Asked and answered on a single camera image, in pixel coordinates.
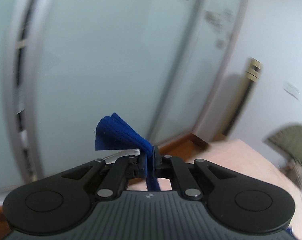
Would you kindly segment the blue beaded knit sweater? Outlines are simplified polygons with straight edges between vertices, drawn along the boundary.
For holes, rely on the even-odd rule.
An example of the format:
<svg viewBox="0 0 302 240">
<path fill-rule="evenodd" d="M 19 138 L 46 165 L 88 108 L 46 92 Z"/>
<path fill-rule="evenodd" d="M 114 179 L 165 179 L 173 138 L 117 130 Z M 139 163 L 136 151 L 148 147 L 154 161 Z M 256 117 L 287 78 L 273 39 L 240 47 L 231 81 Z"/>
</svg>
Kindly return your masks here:
<svg viewBox="0 0 302 240">
<path fill-rule="evenodd" d="M 154 146 L 141 137 L 132 129 L 119 115 L 113 113 L 111 116 L 103 117 L 96 127 L 95 150 L 131 150 L 138 149 L 144 154 L 146 160 L 142 167 L 146 169 L 146 185 L 150 191 L 160 191 L 158 179 L 155 172 Z"/>
</svg>

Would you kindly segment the pink bed sheet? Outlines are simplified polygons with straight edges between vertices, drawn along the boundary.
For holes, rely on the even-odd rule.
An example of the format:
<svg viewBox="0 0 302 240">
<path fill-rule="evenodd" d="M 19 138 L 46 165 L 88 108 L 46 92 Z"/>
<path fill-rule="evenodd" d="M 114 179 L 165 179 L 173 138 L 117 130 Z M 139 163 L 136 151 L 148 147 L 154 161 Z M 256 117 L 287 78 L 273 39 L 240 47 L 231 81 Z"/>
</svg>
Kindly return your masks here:
<svg viewBox="0 0 302 240">
<path fill-rule="evenodd" d="M 168 145 L 159 149 L 162 155 L 178 156 L 185 162 L 192 163 L 195 159 L 206 159 L 230 170 L 265 181 L 281 187 L 295 201 L 296 210 L 291 220 L 293 234 L 302 239 L 302 191 L 287 178 L 278 168 L 260 153 L 239 139 L 214 142 L 201 148 L 191 141 L 180 146 Z"/>
</svg>

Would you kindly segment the frosted glass wardrobe door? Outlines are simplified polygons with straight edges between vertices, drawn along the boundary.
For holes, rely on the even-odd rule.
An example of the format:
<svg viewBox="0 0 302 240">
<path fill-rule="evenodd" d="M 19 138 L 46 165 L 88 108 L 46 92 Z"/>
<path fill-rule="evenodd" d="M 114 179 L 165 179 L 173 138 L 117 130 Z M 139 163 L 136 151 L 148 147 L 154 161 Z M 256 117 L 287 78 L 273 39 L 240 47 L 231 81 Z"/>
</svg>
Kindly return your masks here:
<svg viewBox="0 0 302 240">
<path fill-rule="evenodd" d="M 0 193 L 67 170 L 118 114 L 154 144 L 196 126 L 243 0 L 0 0 Z"/>
</svg>

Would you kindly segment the gold tower fan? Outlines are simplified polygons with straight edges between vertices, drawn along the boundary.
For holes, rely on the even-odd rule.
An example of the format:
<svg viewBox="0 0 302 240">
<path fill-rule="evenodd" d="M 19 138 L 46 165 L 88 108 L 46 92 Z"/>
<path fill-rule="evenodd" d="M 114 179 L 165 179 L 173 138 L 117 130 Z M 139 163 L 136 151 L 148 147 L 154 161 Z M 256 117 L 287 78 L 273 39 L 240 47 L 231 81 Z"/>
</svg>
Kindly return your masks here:
<svg viewBox="0 0 302 240">
<path fill-rule="evenodd" d="M 244 77 L 241 79 L 233 101 L 227 109 L 226 116 L 219 131 L 224 137 L 229 135 L 236 121 L 239 119 L 251 92 L 259 81 L 261 70 L 262 64 L 258 60 L 250 58 Z"/>
</svg>

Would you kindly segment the olive green padded headboard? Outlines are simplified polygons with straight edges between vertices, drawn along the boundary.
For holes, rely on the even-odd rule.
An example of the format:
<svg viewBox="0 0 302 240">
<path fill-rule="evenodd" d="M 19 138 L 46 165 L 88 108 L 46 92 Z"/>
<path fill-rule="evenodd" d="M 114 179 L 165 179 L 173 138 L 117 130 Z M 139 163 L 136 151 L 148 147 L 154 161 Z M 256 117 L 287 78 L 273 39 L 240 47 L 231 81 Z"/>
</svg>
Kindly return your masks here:
<svg viewBox="0 0 302 240">
<path fill-rule="evenodd" d="M 274 132 L 267 142 L 302 164 L 302 125 L 290 125 Z"/>
</svg>

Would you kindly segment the white wall socket pair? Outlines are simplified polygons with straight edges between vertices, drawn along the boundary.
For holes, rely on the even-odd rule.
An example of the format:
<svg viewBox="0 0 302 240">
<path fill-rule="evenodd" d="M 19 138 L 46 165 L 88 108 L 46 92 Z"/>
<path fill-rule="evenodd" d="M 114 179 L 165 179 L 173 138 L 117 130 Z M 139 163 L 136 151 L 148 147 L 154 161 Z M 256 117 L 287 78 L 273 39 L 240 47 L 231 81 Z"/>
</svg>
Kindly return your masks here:
<svg viewBox="0 0 302 240">
<path fill-rule="evenodd" d="M 294 86 L 292 83 L 290 83 L 289 81 L 285 81 L 284 85 L 283 85 L 283 89 L 290 94 L 291 96 L 293 96 L 295 99 L 299 100 L 300 97 L 300 91 L 299 89 Z"/>
</svg>

